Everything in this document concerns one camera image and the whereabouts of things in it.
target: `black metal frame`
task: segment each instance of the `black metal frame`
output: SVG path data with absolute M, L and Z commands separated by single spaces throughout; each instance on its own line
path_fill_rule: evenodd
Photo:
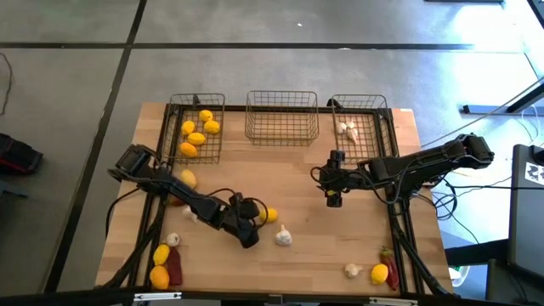
M 492 115 L 521 115 L 522 111 L 533 105 L 539 99 L 544 99 L 544 81 L 541 81 L 540 85 L 533 88 L 526 95 L 522 96 L 518 101 L 512 105 L 504 106 L 500 110 L 494 112 Z M 471 115 L 485 115 L 495 110 L 498 105 L 464 105 L 462 112 L 464 114 Z M 544 114 L 544 107 L 536 107 L 536 111 L 539 114 Z M 526 116 L 535 116 L 536 114 L 525 114 Z
M 175 120 L 175 126 L 176 131 L 180 130 L 181 127 L 181 118 L 183 116 L 183 105 L 178 105 L 177 108 L 177 115 L 174 117 Z M 163 117 L 163 122 L 161 126 L 161 136 L 158 141 L 157 148 L 160 150 L 164 147 L 164 141 L 165 141 L 165 133 L 164 129 L 168 127 L 169 121 L 173 118 L 173 113 L 175 111 L 168 111 L 168 107 L 165 109 L 165 114 Z M 246 107 L 244 105 L 226 105 L 224 107 L 225 111 L 245 111 Z M 353 114 L 372 114 L 376 120 L 379 120 L 379 115 L 382 111 L 387 111 L 388 121 L 388 134 L 390 137 L 390 142 L 392 146 L 392 151 L 394 152 L 394 155 L 398 155 L 398 145 L 396 141 L 396 135 L 394 132 L 394 125 L 393 125 L 393 114 L 390 109 L 358 109 L 358 110 L 349 110 L 350 113 Z M 318 112 L 321 114 L 332 113 L 331 107 L 320 107 L 318 108 Z M 386 150 L 385 150 L 385 144 L 383 143 L 383 136 L 382 136 L 382 130 L 378 125 L 376 125 L 376 133 L 378 138 L 378 149 L 380 151 L 380 154 L 382 156 L 385 156 Z M 176 137 L 173 137 L 173 141 L 170 144 L 171 150 L 176 150 L 176 144 L 177 141 Z M 173 167 L 173 159 L 170 159 L 168 161 L 168 166 Z M 387 197 L 394 196 L 394 190 L 389 189 L 386 190 Z M 147 228 L 147 224 L 149 223 L 150 218 L 150 211 L 153 204 L 153 195 L 147 195 L 145 205 L 144 205 L 144 215 L 142 216 L 142 221 L 140 221 L 140 228 L 139 228 L 139 236 L 137 241 L 141 241 L 141 236 L 145 232 L 145 229 Z M 167 199 L 161 199 L 162 204 L 164 204 Z M 159 215 L 159 222 L 160 226 L 162 226 L 162 220 L 164 217 L 165 212 L 165 205 L 160 205 L 159 209 L 157 211 L 157 214 Z M 396 210 L 392 206 L 388 206 L 388 214 L 389 217 L 392 218 L 392 216 L 395 216 Z M 415 235 L 413 231 L 413 227 L 411 226 L 411 217 L 410 215 L 404 216 L 404 223 L 405 223 L 405 233 L 409 237 L 409 240 L 411 241 L 411 244 L 416 247 L 416 241 L 415 241 Z M 399 267 L 399 289 L 401 296 L 403 294 L 408 293 L 407 285 L 406 285 L 406 273 L 405 273 L 405 266 L 404 266 L 404 260 L 402 256 L 402 247 L 400 246 L 399 242 L 393 235 L 393 227 L 390 227 L 391 230 L 391 237 L 392 242 L 394 246 L 394 253 L 395 253 L 395 260 L 397 262 L 397 266 Z M 158 241 L 160 239 L 161 233 L 157 233 L 156 237 L 154 238 L 152 244 L 151 244 L 151 250 L 157 247 Z M 145 271 L 145 274 L 148 275 L 150 273 L 150 269 L 153 267 L 152 263 L 152 252 L 149 253 L 149 256 L 147 258 L 147 269 Z M 412 266 L 412 269 L 414 270 L 414 281 L 416 284 L 416 292 L 417 293 L 424 293 L 422 289 L 422 278 L 417 273 L 417 271 Z M 129 285 L 134 286 L 135 285 L 135 279 L 136 275 L 138 274 L 139 266 L 135 266 L 133 268 L 133 271 L 131 275 L 129 276 Z M 149 278 L 145 277 L 145 283 L 144 287 L 150 288 L 150 282 Z M 232 292 L 183 292 L 185 298 L 201 298 L 201 299 L 238 299 L 238 300 L 252 300 L 252 301 L 263 301 L 266 303 L 287 303 L 287 302 L 329 302 L 329 303 L 369 303 L 371 301 L 371 297 L 363 297 L 363 296 L 335 296 L 335 295 L 292 295 L 292 294 L 286 294 L 286 295 L 271 295 L 267 293 L 232 293 Z

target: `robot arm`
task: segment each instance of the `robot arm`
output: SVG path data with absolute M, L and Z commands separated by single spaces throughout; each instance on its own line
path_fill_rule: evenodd
M 187 204 L 191 211 L 204 223 L 216 230 L 224 229 L 240 240 L 248 248 L 258 242 L 259 228 L 253 222 L 259 210 L 251 199 L 245 199 L 235 192 L 229 198 L 229 204 L 212 195 L 202 195 L 175 178 L 164 167 L 150 167 L 150 159 L 160 161 L 156 153 L 141 145 L 131 144 L 116 168 L 108 173 L 118 181 L 135 182 L 138 187 L 152 194 L 169 193 Z
M 331 157 L 320 170 L 321 190 L 325 191 L 326 205 L 342 206 L 342 192 L 377 190 L 387 186 L 398 189 L 398 197 L 409 198 L 425 182 L 436 182 L 448 172 L 460 167 L 481 169 L 489 166 L 494 153 L 482 137 L 459 135 L 439 147 L 402 157 L 382 157 L 363 161 L 357 169 L 341 169 L 345 154 L 332 150 Z

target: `white cable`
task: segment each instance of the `white cable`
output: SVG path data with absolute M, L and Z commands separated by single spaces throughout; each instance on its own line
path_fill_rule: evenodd
M 541 120 L 540 118 L 538 117 L 538 110 L 536 110 L 536 106 L 534 105 L 531 105 L 530 107 L 533 108 L 533 110 L 535 110 L 535 117 L 536 117 L 536 137 L 535 139 L 538 139 L 540 136 L 541 136 Z
M 435 142 L 437 142 L 437 141 L 439 141 L 439 140 L 441 140 L 441 139 L 444 139 L 444 138 L 446 138 L 446 137 L 448 137 L 448 136 L 450 136 L 450 135 L 452 135 L 452 134 L 454 134 L 454 133 L 457 133 L 457 132 L 461 131 L 462 129 L 464 129 L 464 128 L 466 128 L 466 127 L 468 127 L 468 126 L 470 126 L 470 125 L 472 125 L 472 124 L 474 124 L 474 123 L 476 123 L 476 122 L 478 122 L 478 121 L 480 121 L 480 120 L 486 118 L 487 116 L 490 116 L 490 115 L 495 114 L 498 110 L 500 110 L 500 109 L 503 108 L 504 106 L 506 106 L 506 105 L 510 104 L 511 102 L 513 102 L 515 99 L 517 99 L 518 97 L 520 97 L 522 94 L 524 94 L 525 92 L 527 92 L 529 89 L 531 89 L 531 88 L 534 87 L 535 85 L 537 85 L 537 84 L 540 85 L 540 83 L 541 83 L 542 81 L 544 81 L 544 77 L 543 77 L 542 79 L 537 80 L 536 82 L 530 84 L 526 89 L 524 89 L 524 90 L 522 90 L 520 93 L 516 94 L 513 98 L 511 98 L 510 100 L 508 100 L 508 101 L 507 101 L 506 103 L 504 103 L 503 105 L 498 106 L 498 107 L 495 108 L 494 110 L 488 112 L 487 114 L 481 116 L 480 118 L 474 120 L 473 122 L 469 122 L 469 123 L 465 124 L 464 126 L 459 127 L 458 129 L 456 129 L 456 130 L 454 130 L 454 131 L 451 131 L 451 132 L 447 133 L 446 135 L 444 135 L 444 136 L 442 136 L 442 137 L 439 137 L 439 138 L 437 138 L 437 139 L 435 139 L 435 140 L 433 140 L 433 141 L 431 141 L 431 142 L 429 142 L 429 143 L 426 143 L 426 144 L 422 145 L 422 148 L 425 148 L 425 147 L 428 146 L 428 145 L 432 145 L 432 144 L 434 144 Z

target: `red object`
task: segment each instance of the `red object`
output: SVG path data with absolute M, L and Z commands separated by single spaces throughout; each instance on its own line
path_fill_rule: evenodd
M 0 173 L 34 173 L 43 154 L 33 150 L 28 144 L 0 133 Z
M 399 289 L 399 270 L 394 262 L 393 251 L 383 246 L 380 252 L 380 262 L 388 266 L 388 278 L 386 282 L 393 291 L 397 291 Z
M 167 258 L 167 271 L 168 276 L 170 276 L 170 286 L 179 286 L 184 283 L 184 277 L 181 273 L 181 257 L 175 247 L 170 247 Z

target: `black floor stripe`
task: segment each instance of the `black floor stripe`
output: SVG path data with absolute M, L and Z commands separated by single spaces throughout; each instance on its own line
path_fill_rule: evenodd
M 112 49 L 125 48 L 124 42 L 0 42 L 0 48 Z
M 137 49 L 354 49 L 354 50 L 475 50 L 458 43 L 328 43 L 328 42 L 136 42 Z
M 470 43 L 342 43 L 342 42 L 0 42 L 0 48 L 45 49 L 353 49 L 353 50 L 477 50 Z M 489 52 L 505 52 L 501 48 Z
M 96 163 L 98 162 L 100 151 L 102 149 L 102 144 L 104 143 L 105 133 L 110 124 L 111 114 L 113 113 L 117 95 L 119 94 L 119 89 L 122 84 L 122 79 L 125 75 L 125 70 L 127 69 L 128 60 L 130 59 L 130 53 L 132 52 L 130 45 L 133 43 L 138 32 L 146 4 L 146 0 L 140 0 L 137 13 L 134 16 L 133 26 L 131 27 L 130 34 L 128 35 L 126 47 L 123 49 L 116 75 L 113 78 L 113 83 L 111 84 L 110 96 L 105 103 L 102 117 L 99 121 L 99 128 L 94 135 L 93 145 L 88 153 L 85 167 L 83 168 L 82 174 L 77 182 L 76 190 L 72 196 L 70 215 L 64 228 L 62 239 L 57 249 L 53 265 L 45 285 L 44 291 L 46 293 L 56 292 L 59 286 L 62 271 L 64 270 L 65 262 L 70 252 L 71 243 L 73 242 L 74 235 L 76 234 L 77 224 L 79 223 L 79 218 L 82 215 L 83 206 L 85 204 L 88 189 L 93 178 L 94 169 L 96 168 Z

